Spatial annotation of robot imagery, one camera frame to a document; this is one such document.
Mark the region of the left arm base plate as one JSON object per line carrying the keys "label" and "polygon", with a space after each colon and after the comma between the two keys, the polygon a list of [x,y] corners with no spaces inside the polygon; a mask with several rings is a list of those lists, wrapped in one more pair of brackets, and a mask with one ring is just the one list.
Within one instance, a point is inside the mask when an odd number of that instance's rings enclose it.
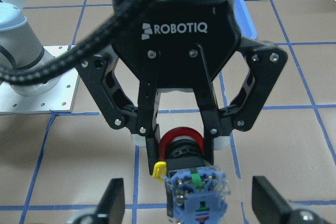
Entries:
{"label": "left arm base plate", "polygon": [[64,73],[57,84],[42,94],[22,96],[6,82],[1,84],[1,115],[41,114],[72,111],[79,75],[76,69]]}

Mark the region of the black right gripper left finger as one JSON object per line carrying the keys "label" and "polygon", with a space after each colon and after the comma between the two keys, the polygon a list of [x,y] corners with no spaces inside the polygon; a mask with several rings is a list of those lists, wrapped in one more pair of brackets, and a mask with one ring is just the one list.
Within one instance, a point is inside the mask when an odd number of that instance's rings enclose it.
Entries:
{"label": "black right gripper left finger", "polygon": [[110,180],[96,208],[98,223],[122,223],[125,213],[124,182],[122,178]]}

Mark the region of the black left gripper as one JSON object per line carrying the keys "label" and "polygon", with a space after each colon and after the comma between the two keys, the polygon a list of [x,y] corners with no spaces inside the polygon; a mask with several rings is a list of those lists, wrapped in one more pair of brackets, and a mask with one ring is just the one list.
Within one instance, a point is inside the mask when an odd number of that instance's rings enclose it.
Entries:
{"label": "black left gripper", "polygon": [[[141,147],[157,125],[161,93],[172,91],[193,93],[214,147],[227,146],[234,129],[251,129],[288,59],[277,45],[241,34],[234,0],[153,0],[107,42],[76,69],[109,125],[128,128]],[[213,80],[236,52],[248,75],[220,108]]]}

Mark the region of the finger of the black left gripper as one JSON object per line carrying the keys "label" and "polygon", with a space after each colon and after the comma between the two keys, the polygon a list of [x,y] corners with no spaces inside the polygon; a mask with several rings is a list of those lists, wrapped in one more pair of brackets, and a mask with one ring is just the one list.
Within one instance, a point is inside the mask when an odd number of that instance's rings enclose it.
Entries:
{"label": "finger of the black left gripper", "polygon": [[146,153],[148,158],[149,174],[153,174],[154,165],[160,159],[159,143],[160,143],[160,126],[157,124],[153,131],[145,137],[146,140]]}
{"label": "finger of the black left gripper", "polygon": [[204,159],[210,164],[214,165],[214,138],[210,132],[204,130]]}

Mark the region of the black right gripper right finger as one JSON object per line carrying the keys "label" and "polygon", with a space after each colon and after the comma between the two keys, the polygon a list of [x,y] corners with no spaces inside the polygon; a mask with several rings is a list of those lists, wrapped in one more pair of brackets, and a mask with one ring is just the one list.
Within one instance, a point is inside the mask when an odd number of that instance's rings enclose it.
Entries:
{"label": "black right gripper right finger", "polygon": [[292,211],[265,176],[253,177],[251,205],[259,223],[287,223]]}

